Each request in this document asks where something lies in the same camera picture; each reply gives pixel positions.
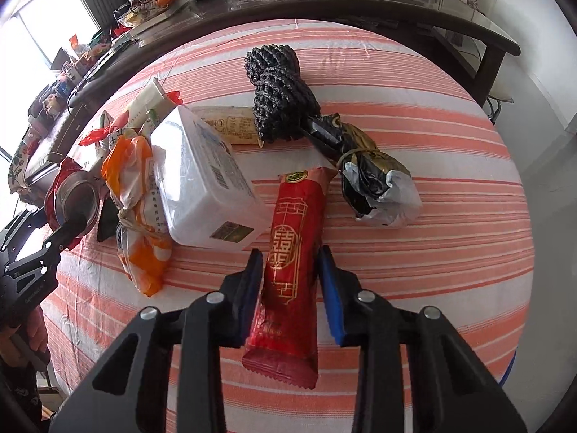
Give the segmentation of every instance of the striped tablecloth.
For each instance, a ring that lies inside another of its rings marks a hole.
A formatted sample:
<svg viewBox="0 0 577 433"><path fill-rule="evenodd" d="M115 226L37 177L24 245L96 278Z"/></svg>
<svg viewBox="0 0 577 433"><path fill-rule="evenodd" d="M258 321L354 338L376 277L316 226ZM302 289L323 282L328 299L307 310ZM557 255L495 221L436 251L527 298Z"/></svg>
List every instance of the striped tablecloth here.
<svg viewBox="0 0 577 433"><path fill-rule="evenodd" d="M422 215L408 228L367 227L354 220L336 178L323 239L337 265L400 308L441 308L500 379L517 347L530 298L534 252L529 213L515 165L487 116L433 63L361 29L266 21L231 27L172 51L126 83L105 108L119 115L153 76L166 91L180 91L186 103L251 106L254 88L243 57L253 47L271 43L296 50L302 77L323 114L339 112L344 122L362 128L380 149L403 162L423 200ZM271 208L278 174L324 164L307 141L235 150L241 168ZM266 252L268 240L265 233L255 246ZM177 246L164 289L148 299L123 274L114 239L98 244L95 232L90 233L63 256L60 286L43 304L61 384L74 389L140 308L188 306L217 289L225 275L242 269L248 253ZM350 431L358 353L334 345L321 299L318 345L320 377L313 391L249 372L240 363L242 350L222 350L229 430ZM168 431L175 429L179 355L176 350Z"/></svg>

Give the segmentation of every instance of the black rope bundle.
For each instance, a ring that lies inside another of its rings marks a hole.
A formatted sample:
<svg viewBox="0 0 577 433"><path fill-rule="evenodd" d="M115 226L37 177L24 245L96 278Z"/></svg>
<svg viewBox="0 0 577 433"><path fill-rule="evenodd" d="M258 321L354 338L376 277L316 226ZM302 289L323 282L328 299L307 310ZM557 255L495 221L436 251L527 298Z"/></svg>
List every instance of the black rope bundle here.
<svg viewBox="0 0 577 433"><path fill-rule="evenodd" d="M264 45L245 57L246 75L255 89L256 129L268 143L302 138L301 122L318 117L320 107L301 79L296 53L287 45Z"/></svg>

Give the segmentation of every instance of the human hand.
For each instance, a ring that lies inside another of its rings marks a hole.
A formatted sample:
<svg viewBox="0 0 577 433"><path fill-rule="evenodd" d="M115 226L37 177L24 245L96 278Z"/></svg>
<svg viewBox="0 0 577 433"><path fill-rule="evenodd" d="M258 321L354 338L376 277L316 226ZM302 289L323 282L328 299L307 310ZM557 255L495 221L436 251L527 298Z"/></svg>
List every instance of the human hand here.
<svg viewBox="0 0 577 433"><path fill-rule="evenodd" d="M23 368L28 364L28 360L10 340L10 337L18 329L19 327L5 327L0 331L0 357L12 368ZM31 350L44 353L48 347L48 332L44 323L44 313L40 306L35 308L28 316L26 331L28 334L28 345L30 345Z"/></svg>

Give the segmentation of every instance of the person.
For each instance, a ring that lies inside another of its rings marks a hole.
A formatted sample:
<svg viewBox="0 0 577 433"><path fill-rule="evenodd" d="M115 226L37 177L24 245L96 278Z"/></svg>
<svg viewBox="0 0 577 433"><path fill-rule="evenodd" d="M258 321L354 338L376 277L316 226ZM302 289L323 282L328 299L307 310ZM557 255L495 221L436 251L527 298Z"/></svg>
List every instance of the person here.
<svg viewBox="0 0 577 433"><path fill-rule="evenodd" d="M48 348L48 332L40 306L30 313L25 326L32 351L45 353ZM36 385L36 369L10 340L18 329L18 327L4 327L0 330L0 371L8 390L27 417L40 431L47 431L48 424L42 421L42 404Z"/></svg>

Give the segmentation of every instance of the gray floor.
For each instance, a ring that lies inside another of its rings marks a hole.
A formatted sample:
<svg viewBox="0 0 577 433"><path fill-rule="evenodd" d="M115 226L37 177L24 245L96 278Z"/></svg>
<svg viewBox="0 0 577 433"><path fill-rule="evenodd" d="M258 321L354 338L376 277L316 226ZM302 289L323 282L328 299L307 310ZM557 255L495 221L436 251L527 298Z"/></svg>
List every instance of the gray floor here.
<svg viewBox="0 0 577 433"><path fill-rule="evenodd" d="M497 129L523 180L536 250L529 315L505 391L534 432L577 372L577 138L512 58L500 77L515 103L503 106Z"/></svg>

